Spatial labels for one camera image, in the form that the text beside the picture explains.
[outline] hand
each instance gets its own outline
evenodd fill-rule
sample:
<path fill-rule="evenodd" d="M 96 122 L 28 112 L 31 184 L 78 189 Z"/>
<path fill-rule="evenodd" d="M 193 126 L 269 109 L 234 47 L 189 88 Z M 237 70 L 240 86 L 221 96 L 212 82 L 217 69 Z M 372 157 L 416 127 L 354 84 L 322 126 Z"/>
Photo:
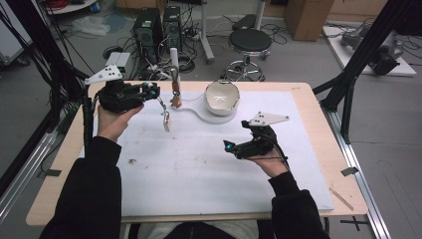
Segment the hand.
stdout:
<path fill-rule="evenodd" d="M 117 142 L 117 139 L 127 128 L 130 118 L 139 113 L 142 108 L 143 106 L 123 114 L 117 114 L 108 112 L 102 106 L 99 106 L 99 131 L 97 135 Z"/>
<path fill-rule="evenodd" d="M 247 159 L 257 163 L 270 177 L 276 177 L 288 171 L 275 148 L 265 155 L 256 155 Z"/>

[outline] electronic equipment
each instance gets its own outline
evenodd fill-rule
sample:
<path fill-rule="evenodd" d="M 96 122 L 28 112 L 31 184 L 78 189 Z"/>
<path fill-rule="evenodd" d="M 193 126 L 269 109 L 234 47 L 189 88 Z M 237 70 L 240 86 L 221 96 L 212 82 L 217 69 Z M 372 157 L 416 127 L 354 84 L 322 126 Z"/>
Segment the electronic equipment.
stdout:
<path fill-rule="evenodd" d="M 167 53 L 170 53 L 170 48 L 176 48 L 178 52 L 182 51 L 182 29 L 180 18 L 180 7 L 167 6 L 164 8 L 162 18 L 162 25 L 164 29 L 164 38 L 167 46 Z"/>
<path fill-rule="evenodd" d="M 253 28 L 255 26 L 256 18 L 257 16 L 255 14 L 248 14 L 233 24 L 232 30 Z"/>
<path fill-rule="evenodd" d="M 148 63 L 157 64 L 159 45 L 163 41 L 159 9 L 141 8 L 132 31 L 140 54 L 141 69 Z"/>
<path fill-rule="evenodd" d="M 370 27 L 370 24 L 363 23 L 354 31 L 344 33 L 341 37 L 340 44 L 344 47 L 350 46 L 353 50 L 356 50 Z M 403 52 L 403 42 L 394 39 L 393 34 L 390 33 L 370 59 L 368 66 L 376 75 L 385 76 L 400 65 L 396 60 Z"/>
<path fill-rule="evenodd" d="M 112 52 L 105 63 L 106 67 L 110 65 L 116 65 L 125 80 L 129 79 L 130 73 L 134 72 L 133 58 L 130 53 Z"/>

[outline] table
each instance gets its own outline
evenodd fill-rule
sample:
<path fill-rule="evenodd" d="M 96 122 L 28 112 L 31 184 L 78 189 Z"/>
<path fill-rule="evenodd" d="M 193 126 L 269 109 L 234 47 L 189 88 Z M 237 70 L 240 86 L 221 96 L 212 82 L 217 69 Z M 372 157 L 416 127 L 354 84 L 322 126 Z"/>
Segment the table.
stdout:
<path fill-rule="evenodd" d="M 182 94 L 184 91 L 202 91 L 209 84 L 210 82 L 182 82 Z M 169 82 L 159 82 L 159 85 L 163 91 L 171 91 Z M 236 83 L 236 86 L 240 91 L 280 91 L 290 92 L 293 95 L 334 203 L 333 210 L 321 211 L 320 216 L 363 215 L 367 213 L 366 203 L 354 177 L 351 175 L 343 176 L 340 173 L 347 168 L 347 164 L 308 84 L 239 82 Z M 93 96 L 101 87 L 101 84 L 91 86 L 90 96 Z M 27 216 L 29 225 L 45 225 L 54 215 L 55 206 L 66 177 L 83 147 L 82 135 L 83 118 L 82 111 L 79 110 L 52 165 L 52 168 L 62 170 L 62 173 L 59 177 L 47 177 L 45 179 Z M 264 218 L 270 218 L 270 213 L 123 217 L 122 222 Z"/>

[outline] black stool seat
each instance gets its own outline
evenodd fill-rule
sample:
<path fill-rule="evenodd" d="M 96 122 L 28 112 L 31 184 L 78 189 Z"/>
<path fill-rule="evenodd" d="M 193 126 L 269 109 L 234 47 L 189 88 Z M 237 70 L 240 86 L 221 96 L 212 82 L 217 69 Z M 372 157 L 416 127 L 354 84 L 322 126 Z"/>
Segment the black stool seat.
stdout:
<path fill-rule="evenodd" d="M 239 29 L 230 34 L 229 44 L 242 52 L 263 52 L 270 48 L 271 38 L 256 29 Z"/>

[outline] wheeled base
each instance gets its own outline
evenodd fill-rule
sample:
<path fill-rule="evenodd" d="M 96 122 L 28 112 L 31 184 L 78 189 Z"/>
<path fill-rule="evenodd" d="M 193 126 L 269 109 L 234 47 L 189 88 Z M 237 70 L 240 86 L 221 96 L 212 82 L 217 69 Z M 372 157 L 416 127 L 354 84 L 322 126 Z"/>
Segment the wheeled base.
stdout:
<path fill-rule="evenodd" d="M 237 82 L 248 79 L 251 82 L 263 82 L 265 77 L 260 67 L 252 63 L 249 56 L 244 56 L 243 61 L 236 61 L 226 68 L 226 79 Z"/>

